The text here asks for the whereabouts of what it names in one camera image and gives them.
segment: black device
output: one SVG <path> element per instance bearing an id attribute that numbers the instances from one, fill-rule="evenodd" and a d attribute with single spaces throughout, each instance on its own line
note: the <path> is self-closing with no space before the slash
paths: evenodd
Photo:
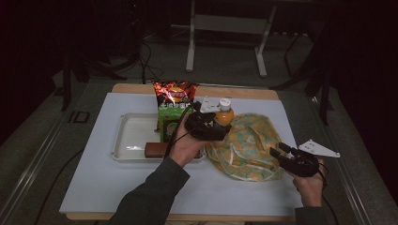
<path id="1" fill-rule="evenodd" d="M 188 116 L 185 122 L 185 129 L 193 136 L 193 138 L 203 141 L 222 141 L 231 129 L 231 125 L 221 126 L 214 121 L 216 113 L 200 112 L 202 104 L 200 102 L 193 103 L 194 112 Z"/>
<path id="2" fill-rule="evenodd" d="M 284 157 L 278 150 L 272 147 L 269 149 L 269 153 L 278 159 L 280 166 L 285 170 L 300 177 L 314 176 L 319 172 L 319 162 L 313 154 L 290 147 L 283 142 L 280 142 L 278 147 L 287 154 L 291 153 L 294 157 L 294 159 Z"/>

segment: sauce bottle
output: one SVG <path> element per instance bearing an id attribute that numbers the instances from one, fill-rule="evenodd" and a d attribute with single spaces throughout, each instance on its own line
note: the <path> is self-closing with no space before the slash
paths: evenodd
<path id="1" fill-rule="evenodd" d="M 231 100 L 228 98 L 221 98 L 219 107 L 220 111 L 216 112 L 214 121 L 221 126 L 228 126 L 234 119 L 234 111 L 231 108 Z"/>

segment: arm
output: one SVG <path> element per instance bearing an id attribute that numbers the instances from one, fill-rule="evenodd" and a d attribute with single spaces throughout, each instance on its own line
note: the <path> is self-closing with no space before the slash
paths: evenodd
<path id="1" fill-rule="evenodd" d="M 181 121 L 176 138 L 187 130 Z M 170 156 L 150 174 L 145 182 L 129 192 L 120 202 L 109 224 L 163 225 L 169 215 L 175 196 L 184 187 L 190 176 L 183 170 L 207 142 L 185 135 L 173 146 Z"/>
<path id="2" fill-rule="evenodd" d="M 321 166 L 319 171 L 324 173 L 323 160 L 318 159 Z M 322 208 L 323 179 L 317 173 L 312 177 L 299 177 L 289 172 L 293 176 L 293 184 L 301 195 L 304 207 L 297 208 L 296 224 L 298 225 L 317 225 L 328 224 L 324 209 Z"/>

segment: person's left hand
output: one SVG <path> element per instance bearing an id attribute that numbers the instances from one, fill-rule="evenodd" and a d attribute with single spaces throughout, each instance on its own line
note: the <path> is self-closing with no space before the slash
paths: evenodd
<path id="1" fill-rule="evenodd" d="M 176 140 L 188 133 L 185 129 L 185 122 L 188 115 L 185 116 L 176 131 Z M 191 134 L 187 134 L 174 144 L 170 151 L 169 157 L 174 160 L 179 166 L 184 167 L 187 163 L 193 160 L 198 154 L 198 151 L 207 144 L 206 141 L 200 141 L 193 138 Z"/>

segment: hand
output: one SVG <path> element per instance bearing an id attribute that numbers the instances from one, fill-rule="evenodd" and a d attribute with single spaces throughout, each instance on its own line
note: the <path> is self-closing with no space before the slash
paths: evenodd
<path id="1" fill-rule="evenodd" d="M 319 165 L 319 171 L 324 174 L 323 159 L 319 158 L 318 162 L 321 164 Z M 312 177 L 299 177 L 290 172 L 287 173 L 293 176 L 293 184 L 298 189 L 301 195 L 301 202 L 304 206 L 322 206 L 322 190 L 324 184 L 319 172 Z"/>
<path id="2" fill-rule="evenodd" d="M 182 119 L 180 126 L 176 131 L 176 140 L 184 135 L 185 136 L 176 141 L 169 155 L 169 157 L 182 168 L 192 161 L 198 154 L 199 150 L 208 143 L 195 139 L 190 134 L 187 134 L 188 131 L 185 129 L 187 118 L 188 116 L 185 116 Z"/>

